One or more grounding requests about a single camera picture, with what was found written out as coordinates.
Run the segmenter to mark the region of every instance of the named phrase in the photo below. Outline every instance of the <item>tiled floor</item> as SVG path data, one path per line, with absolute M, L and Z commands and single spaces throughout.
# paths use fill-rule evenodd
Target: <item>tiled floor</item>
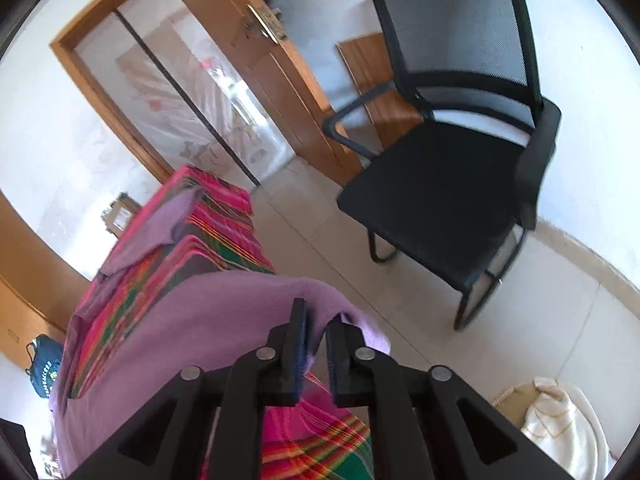
M 334 286 L 379 322 L 400 364 L 449 365 L 487 399 L 535 376 L 580 386 L 622 453 L 640 420 L 640 320 L 529 237 L 485 311 L 454 332 L 460 294 L 402 254 L 372 262 L 366 230 L 335 205 L 339 191 L 298 158 L 254 191 L 257 237 L 279 274 Z

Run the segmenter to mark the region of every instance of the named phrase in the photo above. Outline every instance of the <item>chair armrest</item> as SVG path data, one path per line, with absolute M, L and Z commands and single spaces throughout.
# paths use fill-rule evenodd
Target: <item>chair armrest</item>
M 383 93 L 388 92 L 389 90 L 392 90 L 395 87 L 396 87 L 396 84 L 393 82 L 393 80 L 391 80 L 391 81 L 386 81 L 384 83 L 380 83 L 379 85 L 375 86 L 368 92 L 365 92 L 356 100 L 352 101 L 345 107 L 340 108 L 340 110 L 338 110 L 332 116 L 327 117 L 322 122 L 322 132 L 330 139 L 333 139 L 336 142 L 340 142 L 340 144 L 342 144 L 343 146 L 346 146 L 347 148 L 351 148 L 357 154 L 362 155 L 368 158 L 369 160 L 373 160 L 374 158 L 377 157 L 375 153 L 368 150 L 363 145 L 358 144 L 357 142 L 354 142 L 353 140 L 340 135 L 336 130 L 336 126 L 347 115 L 353 112 L 356 108 L 360 108 L 364 103 L 367 103 L 368 101 L 375 99 L 379 95 L 382 95 Z
M 561 116 L 560 109 L 548 99 L 543 98 L 542 112 L 536 129 L 516 164 L 514 184 L 520 224 L 528 230 L 536 227 L 542 179 L 556 151 L 556 135 Z

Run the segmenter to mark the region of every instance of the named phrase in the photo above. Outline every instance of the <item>mesh chair back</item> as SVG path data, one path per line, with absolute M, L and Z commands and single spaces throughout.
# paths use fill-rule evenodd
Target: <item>mesh chair back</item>
M 525 0 L 373 1 L 407 101 L 532 130 L 542 98 Z

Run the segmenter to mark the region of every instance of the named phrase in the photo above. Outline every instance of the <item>striped bedspread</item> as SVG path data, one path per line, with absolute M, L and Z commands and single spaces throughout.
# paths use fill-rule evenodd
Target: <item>striped bedspread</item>
M 254 236 L 248 193 L 191 166 L 176 171 L 134 217 L 107 262 L 126 247 L 127 239 L 158 207 L 196 186 L 201 189 L 200 198 L 177 226 L 175 243 L 158 247 L 129 268 L 89 328 L 71 398 L 82 397 L 92 387 L 109 357 L 145 314 L 184 280 L 230 269 L 274 272 Z M 93 282 L 85 299 L 95 287 Z M 262 478 L 370 479 L 369 428 L 348 410 L 336 408 L 324 386 L 309 375 L 297 406 L 268 408 L 265 414 Z

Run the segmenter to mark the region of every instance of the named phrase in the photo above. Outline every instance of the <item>frosted glass panel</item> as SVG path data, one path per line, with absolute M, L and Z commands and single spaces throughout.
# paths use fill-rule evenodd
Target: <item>frosted glass panel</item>
M 181 0 L 129 0 L 120 12 L 259 181 L 291 159 L 276 125 Z M 253 187 L 114 14 L 76 51 L 172 167 L 193 164 Z

